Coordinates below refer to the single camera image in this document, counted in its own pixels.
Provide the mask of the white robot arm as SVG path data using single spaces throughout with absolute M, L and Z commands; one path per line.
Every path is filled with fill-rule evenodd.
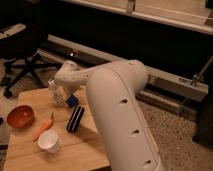
M 138 60 L 79 69 L 66 61 L 55 75 L 69 93 L 86 87 L 88 105 L 112 171 L 164 171 L 158 147 L 136 100 L 148 82 Z

